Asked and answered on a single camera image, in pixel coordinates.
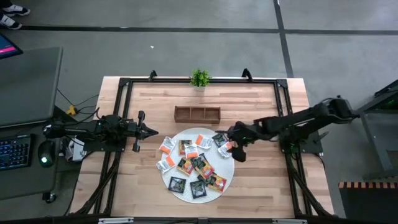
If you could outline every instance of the computer keyboard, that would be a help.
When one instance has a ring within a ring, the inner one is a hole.
[[[0,138],[0,170],[30,166],[32,135]]]

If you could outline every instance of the gray desk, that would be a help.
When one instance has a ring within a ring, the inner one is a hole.
[[[61,48],[52,47],[0,60],[0,127],[52,117],[61,59]]]
[[[58,161],[55,161],[55,165],[52,167],[43,168],[37,156],[37,149],[40,143],[45,141],[42,134],[42,126],[43,125],[30,124],[22,127],[6,128],[0,131],[0,137],[7,137],[13,136],[21,130],[34,127],[33,129],[21,132],[21,134],[35,134],[31,146],[32,154],[30,167],[0,171],[0,183],[2,183],[0,184],[0,200],[50,192],[54,188]],[[60,141],[58,139],[54,139],[54,141],[56,142],[56,148],[59,148]]]
[[[25,50],[22,55],[0,60],[0,126],[27,124],[1,128],[0,136],[13,136],[21,130],[25,130],[21,134],[35,134],[30,167],[0,172],[0,199],[49,192],[54,187],[57,161],[43,168],[37,149],[45,140],[40,121],[62,113],[54,105],[61,59],[61,48],[54,47]]]

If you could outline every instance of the gray floor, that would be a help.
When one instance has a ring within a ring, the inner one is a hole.
[[[24,25],[278,28],[272,0],[19,0],[32,9]],[[393,0],[280,0],[286,29],[398,30]],[[97,94],[104,75],[189,75],[205,68],[213,76],[286,77],[279,34],[184,32],[2,31],[23,49],[62,46],[59,89],[72,102]],[[353,108],[397,79],[397,35],[287,35],[294,77],[304,78],[310,104],[342,95]],[[66,109],[60,96],[57,104]],[[339,181],[360,181],[380,165],[359,120],[330,125],[322,141],[335,213],[345,216]],[[63,215],[76,181],[64,175],[59,201],[39,195],[0,202],[27,208],[0,210],[0,219]]]

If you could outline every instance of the black floor line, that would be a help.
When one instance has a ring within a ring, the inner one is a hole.
[[[82,31],[82,32],[208,32],[277,34],[278,29],[246,28],[169,28],[169,27],[89,27],[89,26],[22,26],[21,30]]]
[[[274,0],[274,6],[276,13],[276,21],[278,23],[278,29],[279,29],[280,45],[282,46],[282,55],[284,57],[286,75],[287,78],[293,78],[294,74],[293,74],[292,62],[290,61],[289,49],[287,47],[286,35],[284,32],[285,27],[282,19],[282,13],[280,12],[278,0]]]
[[[306,30],[286,29],[285,34],[313,35],[398,35],[398,30]]]
[[[261,28],[178,28],[178,27],[95,27],[95,26],[39,26],[26,25],[21,30],[81,31],[81,32],[209,32],[248,34],[313,34],[313,35],[398,35],[398,30],[316,30]]]

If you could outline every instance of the wooden tray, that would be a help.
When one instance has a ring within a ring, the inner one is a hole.
[[[220,107],[175,106],[174,120],[176,123],[219,124]]]

